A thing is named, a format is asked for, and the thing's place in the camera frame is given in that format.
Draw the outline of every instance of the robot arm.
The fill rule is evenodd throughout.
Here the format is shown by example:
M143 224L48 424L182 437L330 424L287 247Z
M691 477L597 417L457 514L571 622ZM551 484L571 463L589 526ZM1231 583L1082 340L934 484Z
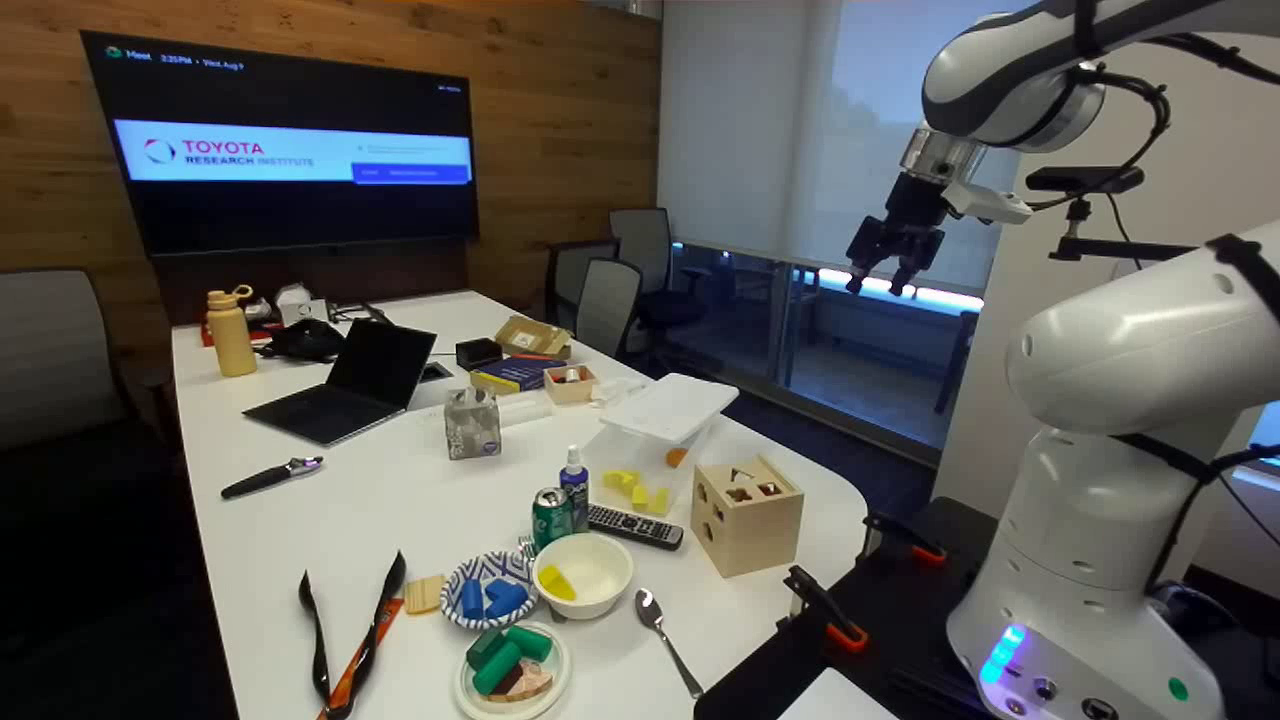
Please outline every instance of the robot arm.
M903 152L889 215L867 215L847 245L851 288L889 255L893 291L922 272L945 238L939 219L1027 219L1027 203L968 181L984 149L1050 152L1071 142L1102 108L1088 59L1170 33L1280 37L1269 0L1043 0L960 33L922 77L922 120Z

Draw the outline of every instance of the wooden wall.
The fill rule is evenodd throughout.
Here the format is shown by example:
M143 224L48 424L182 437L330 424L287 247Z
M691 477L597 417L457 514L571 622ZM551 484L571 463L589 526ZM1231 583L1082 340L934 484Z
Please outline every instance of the wooden wall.
M86 268L126 363L164 307L92 97L78 29L457 70L472 78L479 245L469 281L539 303L544 247L650 203L661 23L589 0L5 0L0 272Z

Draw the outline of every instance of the laptop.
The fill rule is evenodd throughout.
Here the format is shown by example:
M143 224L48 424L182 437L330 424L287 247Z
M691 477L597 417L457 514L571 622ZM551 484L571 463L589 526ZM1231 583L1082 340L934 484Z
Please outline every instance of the laptop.
M248 407L244 417L311 444L334 444L413 400L432 343L432 330L355 320L322 383Z

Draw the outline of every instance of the conference table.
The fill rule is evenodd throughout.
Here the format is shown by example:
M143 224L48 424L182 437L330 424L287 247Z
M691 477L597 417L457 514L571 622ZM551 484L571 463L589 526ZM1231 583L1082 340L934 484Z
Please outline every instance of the conference table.
M330 676L341 676L369 632L397 551L403 551L407 576L448 576L479 551L516 551L532 523L532 491L555 484L569 444L591 444L605 429L600 403L609 397L591 403L532 403L548 411L522 411L522 420L502 424L498 456L448 459L443 400L469 387L469 373L457 373L453 346L495 337L516 312L479 291L388 300L376 307L390 324L434 330L432 360L453 367L453 375L420 383L399 417L330 446L244 420L244 407L321 383L329 363L258 360L258 373L225 380L213 346L201 343L201 328L171 328L171 387L190 509L225 665L244 720L321 711L311 622L295 592L304 572L322 614ZM571 354L610 397L645 387L645 375L605 352L571 343ZM863 495L834 470L726 417L708 420L691 444L697 463L736 463L757 451L803 491L797 562L821 583L834 583L863 542ZM322 456L322 470L244 498L218 498L225 484L287 456ZM667 518L687 523L687 486L677 491ZM691 533L681 551L625 547L637 559L637 586L645 583L661 595L667 613L664 627L704 688L726 676L797 609L784 586L784 562L722 579ZM661 634L641 627L630 595L591 622L555 622L548 609L534 609L532 621L555 627L571 654L551 716L691 716L691 695ZM397 614L352 716L462 716L453 685L472 638L443 613Z

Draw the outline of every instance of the tv screen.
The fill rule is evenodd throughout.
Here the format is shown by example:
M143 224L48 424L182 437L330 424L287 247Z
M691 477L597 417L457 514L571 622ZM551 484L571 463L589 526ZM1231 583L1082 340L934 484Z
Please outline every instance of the tv screen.
M462 77L82 33L149 255L474 237Z

